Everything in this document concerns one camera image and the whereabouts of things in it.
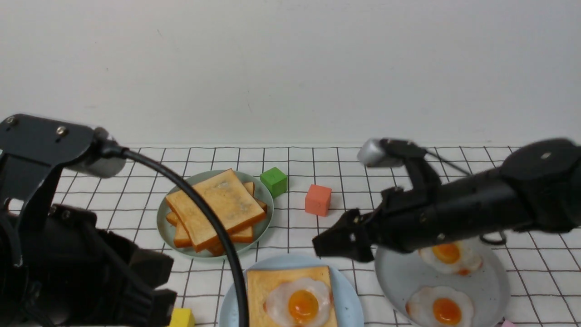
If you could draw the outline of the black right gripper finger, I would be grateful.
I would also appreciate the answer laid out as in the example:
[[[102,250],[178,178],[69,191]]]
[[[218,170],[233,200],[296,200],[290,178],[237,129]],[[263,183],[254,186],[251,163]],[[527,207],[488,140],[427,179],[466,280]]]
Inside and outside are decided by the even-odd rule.
[[[372,252],[372,238],[365,219],[368,214],[359,210],[348,210],[338,221],[313,238],[314,252],[318,257],[348,258],[360,263],[375,260]]]

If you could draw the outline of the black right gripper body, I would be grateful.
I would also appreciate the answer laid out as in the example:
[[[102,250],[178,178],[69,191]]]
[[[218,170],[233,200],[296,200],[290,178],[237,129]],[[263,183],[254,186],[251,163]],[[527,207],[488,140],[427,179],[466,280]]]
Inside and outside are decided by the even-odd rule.
[[[391,188],[374,210],[351,209],[350,254],[370,254],[373,245],[407,254],[448,242],[436,210],[443,190]]]

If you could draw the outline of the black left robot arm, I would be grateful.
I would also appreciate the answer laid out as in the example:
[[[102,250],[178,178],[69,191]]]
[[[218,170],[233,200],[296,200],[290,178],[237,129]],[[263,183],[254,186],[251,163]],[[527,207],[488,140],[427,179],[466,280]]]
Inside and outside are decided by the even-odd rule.
[[[174,260],[96,226],[96,213],[53,203],[63,165],[25,182],[2,173],[3,327],[165,327]]]

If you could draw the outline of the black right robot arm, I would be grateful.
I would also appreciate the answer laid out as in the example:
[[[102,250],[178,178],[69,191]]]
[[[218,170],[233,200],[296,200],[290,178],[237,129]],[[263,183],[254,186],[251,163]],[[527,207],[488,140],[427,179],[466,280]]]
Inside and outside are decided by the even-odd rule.
[[[546,139],[501,166],[443,184],[427,149],[405,139],[369,139],[357,158],[368,168],[404,166],[412,189],[388,188],[370,213],[351,209],[313,238],[320,257],[374,261],[371,247],[400,254],[513,230],[567,233],[580,226],[581,149]]]

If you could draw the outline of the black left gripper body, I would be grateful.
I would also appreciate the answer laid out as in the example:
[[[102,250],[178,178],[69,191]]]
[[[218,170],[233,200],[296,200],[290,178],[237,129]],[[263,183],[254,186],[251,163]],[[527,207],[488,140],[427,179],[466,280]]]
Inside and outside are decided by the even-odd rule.
[[[27,317],[42,327],[165,327],[173,259],[96,227],[94,212],[54,205],[27,232]]]

